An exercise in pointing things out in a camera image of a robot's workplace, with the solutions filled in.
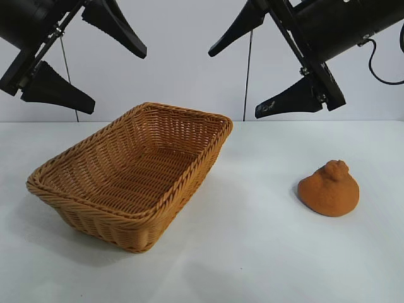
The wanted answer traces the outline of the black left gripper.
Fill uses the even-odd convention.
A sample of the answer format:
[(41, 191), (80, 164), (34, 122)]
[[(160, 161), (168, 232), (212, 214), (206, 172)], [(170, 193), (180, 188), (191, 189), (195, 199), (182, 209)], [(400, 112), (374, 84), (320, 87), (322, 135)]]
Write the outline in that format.
[(58, 105), (86, 114), (94, 112), (94, 99), (67, 82), (46, 61), (40, 62), (82, 6), (83, 21), (135, 56), (147, 56), (147, 46), (115, 0), (1, 1), (1, 38), (20, 50), (1, 78), (2, 91), (14, 96), (22, 88), (21, 99), (25, 102)]

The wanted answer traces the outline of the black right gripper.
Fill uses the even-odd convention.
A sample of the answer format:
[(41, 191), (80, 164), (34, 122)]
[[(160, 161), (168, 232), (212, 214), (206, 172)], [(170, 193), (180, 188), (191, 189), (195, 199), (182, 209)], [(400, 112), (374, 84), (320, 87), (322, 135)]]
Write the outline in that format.
[(255, 118), (294, 112), (315, 113), (345, 105), (345, 97), (326, 63), (403, 19), (403, 1), (248, 0), (231, 26), (210, 47), (214, 57), (270, 13), (306, 73), (285, 91), (257, 105)]

